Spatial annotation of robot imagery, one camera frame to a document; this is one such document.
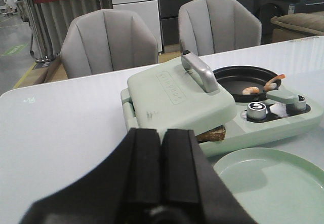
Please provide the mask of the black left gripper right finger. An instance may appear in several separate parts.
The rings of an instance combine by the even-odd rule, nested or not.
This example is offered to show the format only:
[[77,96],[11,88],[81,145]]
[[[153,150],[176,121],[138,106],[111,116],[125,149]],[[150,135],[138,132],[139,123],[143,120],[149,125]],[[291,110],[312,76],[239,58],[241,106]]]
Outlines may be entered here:
[[164,198],[188,222],[255,223],[215,172],[192,130],[167,130],[162,153]]

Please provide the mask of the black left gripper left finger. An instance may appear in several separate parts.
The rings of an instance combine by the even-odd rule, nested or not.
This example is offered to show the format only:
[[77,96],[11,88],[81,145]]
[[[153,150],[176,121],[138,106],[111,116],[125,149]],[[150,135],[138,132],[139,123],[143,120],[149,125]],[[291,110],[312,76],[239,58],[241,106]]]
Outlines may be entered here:
[[21,223],[120,223],[125,205],[160,199],[160,139],[156,130],[129,130],[96,168],[32,204]]

